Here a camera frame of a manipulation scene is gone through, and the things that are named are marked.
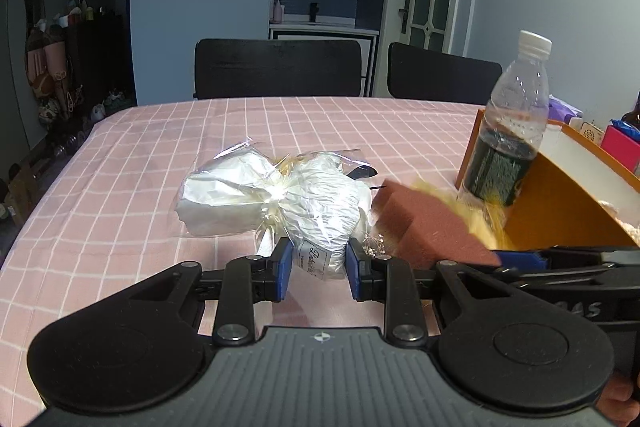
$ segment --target purple package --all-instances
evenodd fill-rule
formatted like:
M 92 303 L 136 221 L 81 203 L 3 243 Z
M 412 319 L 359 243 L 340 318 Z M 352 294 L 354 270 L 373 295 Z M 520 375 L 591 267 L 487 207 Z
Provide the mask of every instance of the purple package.
M 562 100 L 558 98 L 549 99 L 549 120 L 559 120 L 564 123 L 569 123 L 569 121 L 576 116 L 579 116 L 578 111 L 562 103 Z

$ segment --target white bottle cap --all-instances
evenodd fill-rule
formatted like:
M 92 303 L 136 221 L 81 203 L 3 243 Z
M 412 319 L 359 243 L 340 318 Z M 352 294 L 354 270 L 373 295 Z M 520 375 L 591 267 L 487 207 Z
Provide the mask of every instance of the white bottle cap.
M 547 60 L 551 54 L 551 41 L 542 35 L 521 30 L 518 51 L 540 60 Z

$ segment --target gray ridged plate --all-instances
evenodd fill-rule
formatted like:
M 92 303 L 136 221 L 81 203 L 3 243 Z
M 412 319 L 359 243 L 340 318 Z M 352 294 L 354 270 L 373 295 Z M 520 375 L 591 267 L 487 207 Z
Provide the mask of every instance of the gray ridged plate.
M 203 377 L 158 407 L 88 418 L 51 409 L 43 426 L 556 427 L 606 426 L 594 409 L 510 417 L 460 396 L 429 356 L 363 329 L 268 328 L 255 345 L 220 350 Z

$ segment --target vanity cabinet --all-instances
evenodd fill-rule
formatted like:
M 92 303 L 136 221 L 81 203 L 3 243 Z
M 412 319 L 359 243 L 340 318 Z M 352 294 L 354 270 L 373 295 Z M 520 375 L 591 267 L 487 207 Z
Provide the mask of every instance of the vanity cabinet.
M 360 96 L 371 96 L 378 54 L 378 32 L 349 26 L 324 24 L 272 24 L 269 38 L 289 41 L 353 40 L 360 45 L 362 53 L 362 86 Z

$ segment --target brown sponge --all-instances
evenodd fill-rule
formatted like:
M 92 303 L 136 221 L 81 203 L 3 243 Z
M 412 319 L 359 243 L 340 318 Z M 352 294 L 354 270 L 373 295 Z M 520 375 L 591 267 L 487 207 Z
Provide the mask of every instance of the brown sponge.
M 449 259 L 467 264 L 500 266 L 498 256 L 468 232 L 465 222 L 442 201 L 418 190 L 385 180 L 373 199 L 376 227 L 396 257 L 413 268 L 429 269 Z

